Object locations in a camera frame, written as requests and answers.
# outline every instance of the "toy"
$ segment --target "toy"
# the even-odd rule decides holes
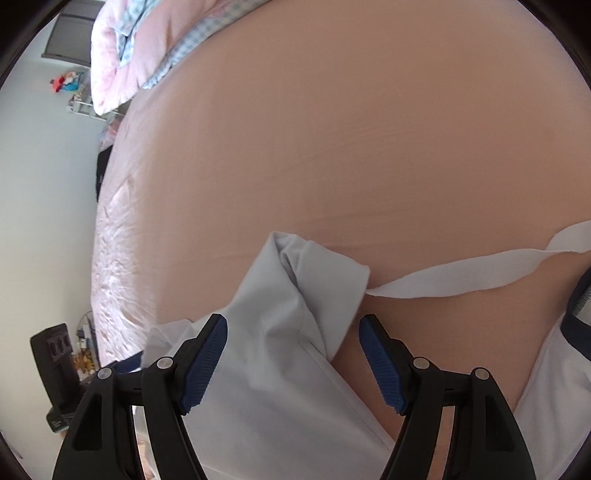
[[[64,75],[51,80],[51,87],[54,92],[65,90],[66,92],[76,92],[84,78],[84,72],[68,72]]]

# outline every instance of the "black clamp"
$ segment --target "black clamp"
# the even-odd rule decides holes
[[[214,314],[197,338],[145,370],[102,368],[80,402],[62,444],[53,480],[144,480],[132,406],[143,406],[161,480],[207,480],[182,415],[198,405],[228,338]]]
[[[144,406],[161,480],[207,480],[182,415],[201,402],[228,338],[215,314],[199,336],[146,370],[118,374],[103,368],[90,386],[62,445],[53,480],[144,480],[132,406]],[[381,480],[426,480],[443,407],[456,414],[443,480],[535,480],[513,414],[492,375],[439,370],[391,339],[374,315],[359,340],[386,403],[405,416]]]
[[[359,325],[359,340],[385,402],[405,416],[381,480],[426,480],[443,407],[455,407],[443,480],[535,480],[515,417],[490,372],[439,370],[391,339],[375,315]]]

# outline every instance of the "white fabric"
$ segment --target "white fabric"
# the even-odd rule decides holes
[[[544,250],[520,248],[436,265],[368,290],[368,294],[393,299],[417,299],[490,290],[530,275],[540,263],[553,255],[567,252],[582,254],[590,250],[591,220],[588,220],[558,232]]]
[[[329,363],[368,277],[314,242],[271,235],[220,311],[228,343],[202,404],[184,418],[210,480],[380,477],[394,444]],[[153,329],[143,365],[174,353],[206,320]],[[141,436],[143,426],[139,418]]]
[[[591,363],[558,321],[515,409],[538,480],[559,479],[573,461],[591,430],[590,406]]]
[[[549,256],[589,250],[591,220],[560,231],[545,250],[438,265],[366,292],[407,299],[487,290],[523,278]],[[210,478],[379,478],[392,440],[329,363],[368,278],[367,267],[314,242],[271,235],[220,311],[229,324],[228,344],[202,406],[185,417]],[[206,320],[153,329],[144,366],[172,355]],[[591,364],[559,325],[515,412],[538,480],[560,477],[591,426]]]

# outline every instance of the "black speaker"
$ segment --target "black speaker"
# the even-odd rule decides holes
[[[32,336],[31,349],[52,405],[47,423],[54,432],[60,432],[70,424],[84,394],[72,360],[72,343],[66,324]]]

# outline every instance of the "pink blanket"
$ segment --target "pink blanket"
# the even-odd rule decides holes
[[[127,102],[152,76],[173,48],[199,20],[216,15],[232,0],[161,0],[143,20],[132,59],[119,66],[115,28],[131,0],[107,0],[92,31],[92,98],[102,115]]]
[[[103,361],[228,304],[271,231],[368,265],[372,286],[544,248],[589,219],[590,112],[517,1],[270,2],[141,91],[121,126],[93,257]],[[367,298],[359,314],[440,368],[489,368],[514,405],[589,264],[558,255],[508,287]],[[333,365],[395,436],[354,331]]]

